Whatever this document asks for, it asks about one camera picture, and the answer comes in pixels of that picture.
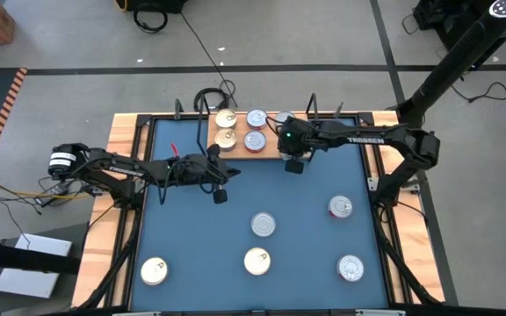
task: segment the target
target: blue table surface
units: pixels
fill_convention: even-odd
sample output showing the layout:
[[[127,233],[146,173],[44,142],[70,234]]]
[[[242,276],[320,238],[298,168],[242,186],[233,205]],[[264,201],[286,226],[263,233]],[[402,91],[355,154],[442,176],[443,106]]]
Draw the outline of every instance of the blue table surface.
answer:
[[[345,124],[353,124],[346,119]],[[202,143],[206,144],[206,126]],[[153,159],[198,153],[197,122],[161,120],[155,130]],[[387,306],[366,180],[358,146],[318,152],[302,175],[286,173],[280,160],[229,161],[242,173],[225,186],[228,201],[215,205],[198,186],[168,189],[159,205],[148,190],[134,272],[131,310],[233,311],[382,308]],[[328,202],[348,197],[347,219],[329,216]],[[258,212],[272,214],[274,234],[260,238],[250,228]],[[266,249],[271,267],[252,276],[243,265],[253,247]],[[365,266],[355,283],[336,272],[337,260],[355,255]],[[162,257],[165,281],[141,281],[141,265]]]

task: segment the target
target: wooden board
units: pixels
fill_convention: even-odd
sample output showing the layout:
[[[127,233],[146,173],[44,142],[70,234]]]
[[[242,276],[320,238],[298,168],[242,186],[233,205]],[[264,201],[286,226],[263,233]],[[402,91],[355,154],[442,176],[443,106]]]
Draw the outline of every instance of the wooden board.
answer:
[[[271,118],[276,118],[278,111],[268,111],[267,114]],[[237,122],[235,123],[235,133],[237,134],[237,143],[235,144],[234,150],[230,152],[221,152],[220,158],[222,159],[281,159],[280,152],[277,149],[278,146],[278,137],[275,133],[271,131],[271,129],[266,126],[261,132],[267,138],[267,144],[262,152],[253,154],[249,152],[245,146],[243,145],[243,139],[245,138],[245,134],[251,132],[252,130],[247,125],[247,112],[236,112]],[[307,119],[307,115],[305,112],[295,111],[294,115],[298,119]],[[216,133],[220,130],[220,128],[216,125],[215,122],[216,115],[211,114],[208,116],[208,142],[207,145],[210,147],[213,145],[214,138],[216,137]],[[275,128],[275,122],[271,120],[267,120],[267,124],[271,124],[272,128]]]
[[[142,114],[169,114],[173,113],[142,113]],[[130,155],[134,139],[136,118],[138,113],[116,114],[112,122],[111,134],[106,147],[107,151]],[[392,111],[375,111],[373,113],[376,126],[391,126],[397,124],[397,117]],[[145,147],[145,133],[142,135],[139,153],[143,153]],[[387,146],[380,147],[387,173],[391,173],[403,160],[399,153]],[[372,150],[368,157],[373,162]],[[376,166],[371,163],[372,176],[378,176]],[[400,200],[417,209],[421,209],[419,197],[408,192],[402,192]],[[110,197],[99,197],[95,201],[91,221],[95,220],[102,212],[111,205]],[[401,249],[406,264],[416,275],[417,279],[438,300],[444,299],[440,278],[437,272],[429,232],[421,214],[399,205],[394,208],[394,216],[397,222],[398,232],[401,239]],[[132,229],[133,214],[128,214],[126,220],[125,240]],[[119,210],[112,209],[99,220],[88,232],[81,266],[77,276],[76,290],[72,299],[72,306],[83,303],[97,288],[106,271],[111,265],[112,247],[119,223]],[[389,269],[392,272],[394,294],[398,302],[403,302],[399,274],[394,264],[389,261]],[[116,280],[113,304],[118,305],[121,299],[122,284],[126,281],[125,269],[123,268]]]

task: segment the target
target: black pole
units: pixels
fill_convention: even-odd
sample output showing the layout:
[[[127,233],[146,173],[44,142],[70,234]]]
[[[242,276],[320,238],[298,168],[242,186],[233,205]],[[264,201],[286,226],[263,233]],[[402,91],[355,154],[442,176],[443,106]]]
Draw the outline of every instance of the black pole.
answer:
[[[400,123],[420,128],[423,115],[506,33],[506,0],[497,0],[460,38],[413,96],[395,106]]]

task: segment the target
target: wooden table frame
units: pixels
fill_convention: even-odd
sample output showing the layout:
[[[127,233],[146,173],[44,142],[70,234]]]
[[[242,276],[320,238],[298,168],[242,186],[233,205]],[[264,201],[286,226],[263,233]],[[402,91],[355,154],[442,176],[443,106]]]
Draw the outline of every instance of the wooden table frame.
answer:
[[[320,117],[332,117],[333,112],[320,112]],[[392,126],[397,124],[397,116],[393,111],[357,112],[342,111],[342,116],[357,115],[360,123],[375,126]],[[126,156],[138,157],[147,160],[151,156],[154,128],[150,128],[151,119],[175,119],[174,113],[127,113],[116,114],[112,122],[112,129],[106,150]],[[180,113],[180,119],[197,119],[198,113]],[[378,177],[384,173],[391,173],[403,160],[400,154],[389,146],[360,146],[363,158],[367,158],[365,171],[368,176]],[[434,208],[430,199],[428,187],[423,192],[422,200],[426,206],[429,226],[425,223],[422,214],[411,210],[407,206],[398,205],[386,212],[388,223],[382,223],[392,245],[401,255],[403,261],[413,272],[424,288],[436,299],[445,300],[445,294],[454,303],[450,271],[446,263],[444,248],[439,232],[432,232],[431,222],[437,230]],[[406,205],[421,210],[419,196],[408,191],[402,191],[400,201]],[[91,214],[91,222],[100,216],[112,200],[109,196],[98,197]],[[134,211],[121,212],[111,209],[99,222],[95,223],[87,234],[83,257],[79,269],[76,289],[72,305],[78,306],[97,288],[106,271],[110,268],[112,258],[127,241],[134,226]],[[437,239],[433,249],[431,237]],[[107,292],[100,305],[129,304],[131,280],[134,275],[135,254],[128,257],[120,269],[113,285]],[[415,303],[419,301],[401,277],[392,260],[380,250],[380,260],[383,266],[383,275],[387,285],[388,303]],[[439,271],[443,272],[443,282]]]

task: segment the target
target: black metal frame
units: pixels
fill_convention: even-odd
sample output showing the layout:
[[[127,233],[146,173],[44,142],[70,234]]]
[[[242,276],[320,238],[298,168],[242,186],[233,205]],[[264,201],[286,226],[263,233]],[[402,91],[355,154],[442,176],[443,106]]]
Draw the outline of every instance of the black metal frame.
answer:
[[[310,98],[309,105],[313,105],[314,107],[317,106],[317,103],[315,101],[315,96],[312,95]],[[362,115],[358,115],[358,113],[337,113],[337,112],[322,112],[322,113],[313,113],[309,112],[310,107],[308,105],[308,108],[306,110],[306,114],[308,118],[310,119],[353,119],[355,124],[358,126],[360,125],[361,121],[367,122],[369,119],[367,117],[367,112],[361,112]],[[160,114],[160,115],[148,115],[148,114],[141,114],[138,115],[137,122],[148,122],[148,137],[146,142],[146,149],[144,154],[144,160],[149,161],[151,159],[151,153],[154,147],[154,140],[155,140],[155,130],[156,126],[161,120],[197,120],[199,122],[199,128],[202,124],[202,115],[197,112],[176,112],[173,114]],[[134,134],[134,144],[139,144],[141,139],[141,130],[142,126],[136,126],[136,131]],[[136,156],[138,154],[138,147],[133,144],[133,151],[132,156]],[[365,150],[365,145],[358,145],[360,150],[360,156],[363,162],[363,170],[365,173],[365,178],[371,177],[371,171],[370,171],[370,161],[369,157],[367,155],[367,152]],[[378,146],[375,146],[374,149],[374,160],[375,164],[378,167],[378,171],[380,174],[384,173],[384,165],[383,161],[381,160],[380,151],[378,150]],[[372,204],[370,194],[368,194],[369,203],[371,206],[372,212],[378,213],[378,209],[375,205]],[[388,212],[388,218],[393,219],[392,216],[392,210],[390,208]],[[377,216],[372,216],[372,223],[374,224],[374,231],[376,234],[376,238],[379,238],[378,235],[378,226],[381,225],[380,219]],[[141,230],[141,221],[133,223],[133,229],[137,228],[139,231]],[[397,231],[397,226],[395,224],[395,220],[390,220],[388,224],[388,228],[390,230],[390,239],[392,241],[392,245],[394,246],[395,250],[397,251],[398,255],[402,258],[401,253],[401,243],[399,234]],[[123,234],[120,234],[120,230],[117,231],[117,239],[121,239]],[[392,305],[396,303],[396,297],[394,295],[394,287],[392,284],[392,271],[390,271],[388,260],[387,260],[387,254],[386,252],[380,248],[379,245],[377,245],[379,248],[379,259],[380,264],[382,267],[382,276],[384,279],[384,285],[387,295],[387,303],[388,305]],[[118,253],[121,249],[121,243],[115,242],[115,249],[113,250],[114,253]],[[132,288],[132,280],[134,275],[134,265],[135,265],[135,255],[137,253],[137,249],[128,257],[127,259],[127,269],[126,269],[126,281],[125,286],[122,293],[122,305],[129,306],[130,303],[130,296],[131,296],[131,288]],[[408,287],[408,285],[405,283],[405,281],[401,281],[401,288],[402,288],[402,294],[403,294],[403,300],[406,303],[412,303],[412,296],[411,291]],[[328,314],[329,310],[317,310],[317,311],[272,311],[272,312],[278,312],[278,313],[314,313],[314,314]],[[220,312],[208,312],[208,314],[236,314],[236,313],[250,313],[250,311],[242,311],[242,312],[236,312],[236,311],[220,311]],[[338,314],[353,314],[353,310],[333,310],[333,313]]]

